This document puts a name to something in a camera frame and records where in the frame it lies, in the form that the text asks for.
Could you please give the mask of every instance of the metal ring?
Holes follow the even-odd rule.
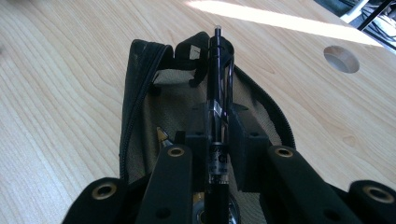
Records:
[[[117,186],[112,182],[106,182],[92,191],[92,197],[96,200],[103,200],[111,197],[117,191]]]
[[[366,193],[370,198],[381,202],[381,203],[394,203],[394,197],[387,191],[374,186],[365,186],[363,188],[364,193]]]
[[[283,148],[283,147],[277,148],[275,150],[275,153],[278,156],[286,157],[286,158],[289,158],[289,157],[293,156],[293,152],[292,151],[290,151],[289,149]]]
[[[184,150],[181,147],[172,147],[168,150],[168,155],[171,157],[179,157],[184,154]]]

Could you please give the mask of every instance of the wooden desk surface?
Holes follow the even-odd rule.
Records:
[[[132,40],[175,46],[215,24],[326,181],[396,189],[396,57],[311,0],[0,0],[0,223],[59,223],[89,183],[119,176]],[[329,46],[359,71],[332,68]]]

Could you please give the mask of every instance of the black bag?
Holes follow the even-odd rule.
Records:
[[[169,45],[133,42],[120,139],[120,178],[128,184],[152,172],[159,152],[156,128],[162,127],[175,136],[186,129],[191,109],[205,102],[208,40],[208,34],[201,32],[178,44],[175,52]],[[295,148],[291,128],[280,108],[237,66],[233,102],[249,109],[253,122],[267,133],[270,145]],[[239,193],[232,177],[230,192],[244,222],[264,222],[258,193]]]

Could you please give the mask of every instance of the round cutout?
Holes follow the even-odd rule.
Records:
[[[326,61],[335,69],[344,73],[356,73],[360,65],[358,58],[340,46],[329,46],[323,51]]]

